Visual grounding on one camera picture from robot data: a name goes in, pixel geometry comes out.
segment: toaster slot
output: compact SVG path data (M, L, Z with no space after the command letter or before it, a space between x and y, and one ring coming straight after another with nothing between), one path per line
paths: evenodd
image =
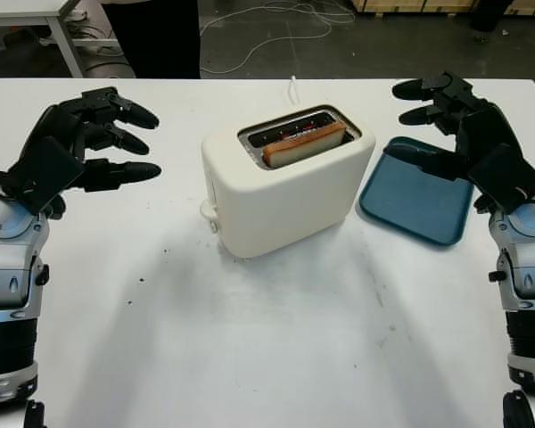
M263 149L266 145L303 136L337 121L347 127L341 144L361 137L360 130L344 115L332 106L323 105L246 128L238 133L238 139L260 168L274 169L263 159Z

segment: wooden pallet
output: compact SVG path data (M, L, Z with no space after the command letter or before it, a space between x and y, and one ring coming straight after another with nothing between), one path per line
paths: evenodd
M479 0L351 0L357 12L375 13L456 13L473 12ZM507 8L509 15L535 15L535 0L514 0Z

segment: white desk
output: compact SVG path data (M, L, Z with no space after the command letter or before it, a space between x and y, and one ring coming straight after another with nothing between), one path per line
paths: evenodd
M81 59L63 22L77 3L79 0L0 0L0 27L49 25L71 76L83 78Z
M416 104L395 100L393 84L299 82L302 100L328 97L374 130L366 178L393 136L452 146L434 128L399 125ZM52 222L35 396L48 426L501 426L514 385L487 281L498 255L487 216L472 213L464 240L440 250L353 209L302 242L235 259L199 215L200 142L287 104L281 80L0 80L0 169L48 104L106 85L159 115L158 130L136 134L163 173L118 192L67 192L67 214ZM535 166L535 84L474 88L501 106ZM26 101L13 103L18 94ZM91 157L103 156L135 158Z

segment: bread slice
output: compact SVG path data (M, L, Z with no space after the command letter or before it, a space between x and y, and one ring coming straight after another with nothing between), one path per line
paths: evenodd
M268 166L280 168L310 156L314 156L341 144L347 126L333 122L315 131L264 147L263 158Z

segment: white table leg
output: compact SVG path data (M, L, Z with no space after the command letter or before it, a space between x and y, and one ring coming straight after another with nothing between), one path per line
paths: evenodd
M62 51L65 63L68 64L71 76L74 78L83 78L84 73L81 58L79 58L78 50L71 41L70 33L65 27L63 18L53 16L45 19L47 20L50 29L52 29L53 38L60 47L60 51Z

